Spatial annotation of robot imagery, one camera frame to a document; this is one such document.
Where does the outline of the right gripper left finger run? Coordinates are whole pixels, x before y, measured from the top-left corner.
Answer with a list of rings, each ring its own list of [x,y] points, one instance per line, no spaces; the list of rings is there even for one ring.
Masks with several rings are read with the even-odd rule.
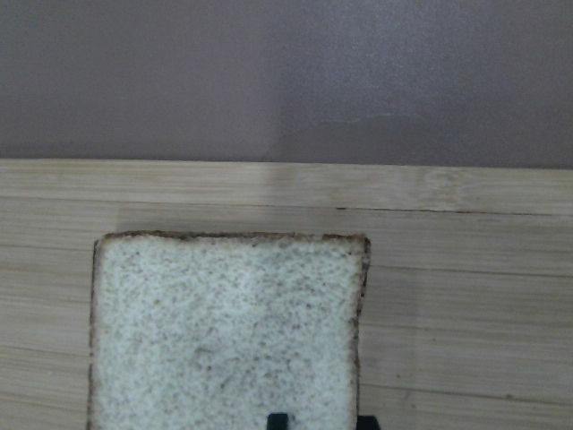
[[[267,430],[287,430],[288,414],[287,413],[270,413],[267,417]]]

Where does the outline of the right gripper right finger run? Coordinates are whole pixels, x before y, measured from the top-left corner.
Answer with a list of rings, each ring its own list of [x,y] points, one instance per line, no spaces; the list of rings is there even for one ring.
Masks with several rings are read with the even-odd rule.
[[[361,415],[357,418],[357,430],[381,430],[381,426],[376,416]]]

